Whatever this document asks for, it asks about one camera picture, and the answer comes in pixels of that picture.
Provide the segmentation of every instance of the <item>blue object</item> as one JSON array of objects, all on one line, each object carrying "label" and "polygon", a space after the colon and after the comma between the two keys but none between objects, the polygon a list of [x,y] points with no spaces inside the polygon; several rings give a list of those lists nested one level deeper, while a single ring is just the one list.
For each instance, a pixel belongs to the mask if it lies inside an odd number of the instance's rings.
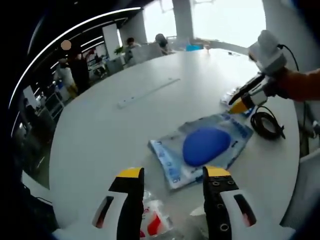
[{"label": "blue object", "polygon": [[[231,114],[224,112],[202,117],[195,121],[186,122],[178,127],[178,129],[174,132],[167,134],[158,140],[150,140],[148,146],[160,161],[170,189],[179,189],[183,186],[201,180],[203,176],[203,165],[190,166],[186,163],[183,154],[183,145],[186,138],[188,136],[190,138],[191,134],[195,134],[195,132],[198,132],[199,130],[201,132],[201,129],[209,129],[209,132],[212,130],[214,132],[216,130],[220,130],[230,136],[229,147],[217,155],[213,160],[206,163],[210,166],[215,166],[226,170],[230,168],[233,162],[237,159],[253,134],[253,130],[251,128],[235,120]],[[218,138],[218,142],[216,143],[217,145],[220,145],[220,143],[223,142],[223,139],[228,138],[227,136],[221,137],[219,135],[220,133],[218,133],[218,136],[216,136]],[[198,144],[198,142],[192,144],[191,148],[194,149],[194,145],[196,144]],[[199,144],[204,145],[205,141],[200,138]],[[207,152],[208,149],[212,148],[212,145],[215,144],[205,144],[204,146],[207,149],[204,151]],[[185,155],[188,155],[187,151],[189,149],[187,148],[188,146],[184,151]],[[202,154],[202,150],[200,153],[195,153],[197,162],[196,164],[194,163],[194,165],[202,164],[202,162],[198,162],[201,159],[198,158],[198,156]]]},{"label": "blue object", "polygon": [[201,127],[184,140],[184,161],[193,167],[204,165],[228,149],[230,135],[214,127]]},{"label": "blue object", "polygon": [[58,89],[62,89],[64,84],[62,83],[62,81],[59,81],[57,82],[57,86],[58,86]]},{"label": "blue object", "polygon": [[196,51],[196,50],[200,50],[200,49],[202,49],[202,47],[198,46],[198,45],[187,45],[185,48],[185,50],[187,52]]},{"label": "blue object", "polygon": [[249,116],[251,115],[251,113],[253,112],[254,109],[255,109],[255,108],[252,107],[252,108],[250,108],[249,110],[247,110],[247,111],[245,111],[245,112],[242,112],[241,114],[247,118],[247,117],[249,117]]}]

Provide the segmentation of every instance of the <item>blue balloon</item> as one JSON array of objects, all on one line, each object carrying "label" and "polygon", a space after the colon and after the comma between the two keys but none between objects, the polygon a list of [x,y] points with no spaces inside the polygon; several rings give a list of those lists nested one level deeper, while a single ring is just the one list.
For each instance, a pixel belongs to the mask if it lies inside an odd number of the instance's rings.
[{"label": "blue balloon", "polygon": [[228,149],[230,135],[215,127],[201,127],[184,140],[182,154],[184,161],[193,167],[204,165]]}]

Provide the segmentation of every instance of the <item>table surface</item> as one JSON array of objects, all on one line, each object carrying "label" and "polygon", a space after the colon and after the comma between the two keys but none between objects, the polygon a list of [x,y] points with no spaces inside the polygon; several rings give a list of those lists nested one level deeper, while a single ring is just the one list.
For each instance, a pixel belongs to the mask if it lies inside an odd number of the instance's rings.
[{"label": "table surface", "polygon": [[[220,98],[242,86],[258,68],[244,55],[222,49],[178,52],[127,68],[91,87],[63,110],[49,165],[50,195],[64,228],[92,216],[115,176],[145,167],[145,188],[163,200],[175,224],[204,201],[201,184],[170,192],[159,161],[147,147],[187,121],[220,113]],[[123,109],[117,103],[165,83],[179,81]],[[265,104],[284,125],[286,139],[268,141],[253,134],[230,168],[237,185],[280,222],[295,188],[299,131],[294,103],[271,97]]]}]

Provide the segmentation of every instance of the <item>white pillar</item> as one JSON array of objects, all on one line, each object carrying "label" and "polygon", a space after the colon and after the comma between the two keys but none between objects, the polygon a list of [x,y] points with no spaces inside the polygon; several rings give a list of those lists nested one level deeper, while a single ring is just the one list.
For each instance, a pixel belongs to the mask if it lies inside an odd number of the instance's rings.
[{"label": "white pillar", "polygon": [[[40,89],[37,89],[35,90],[35,93],[37,93],[38,95],[40,94]],[[35,98],[35,95],[34,95],[34,92],[32,91],[32,88],[31,86],[28,86],[26,87],[24,90],[23,90],[23,95],[25,98],[28,99],[29,101],[29,104],[34,108],[36,109],[36,107],[39,105],[38,101],[36,100]]]},{"label": "white pillar", "polygon": [[109,54],[109,58],[110,60],[113,60],[118,57],[114,53],[114,51],[120,46],[118,34],[117,34],[117,25],[112,24],[112,25],[104,26],[102,28],[102,32],[103,32],[105,46]]},{"label": "white pillar", "polygon": [[192,11],[189,0],[172,0],[176,35],[179,38],[193,38]]}]

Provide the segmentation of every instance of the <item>clear plastic packaging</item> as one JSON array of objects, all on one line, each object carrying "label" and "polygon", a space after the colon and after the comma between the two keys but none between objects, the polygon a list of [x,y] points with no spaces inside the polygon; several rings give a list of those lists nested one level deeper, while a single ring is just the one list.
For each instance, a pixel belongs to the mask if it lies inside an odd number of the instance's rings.
[{"label": "clear plastic packaging", "polygon": [[150,140],[148,146],[160,161],[170,189],[179,189],[188,184],[202,181],[202,166],[188,165],[182,153],[186,137],[202,127],[216,128],[230,135],[229,147],[219,156],[206,163],[223,169],[228,169],[232,165],[253,134],[251,128],[225,112],[186,122],[177,131],[158,140]]},{"label": "clear plastic packaging", "polygon": [[164,210],[162,201],[144,190],[143,214],[140,227],[141,240],[183,240]]},{"label": "clear plastic packaging", "polygon": [[[229,105],[230,100],[233,98],[234,95],[236,95],[240,90],[240,87],[235,87],[233,89],[231,89],[230,91],[226,92],[220,99],[220,102],[225,105],[227,107],[227,109],[229,110],[231,108],[231,106]],[[252,113],[252,111],[254,110],[254,108],[250,108],[247,111],[241,113],[243,116],[245,116],[246,118],[249,117]]]}]

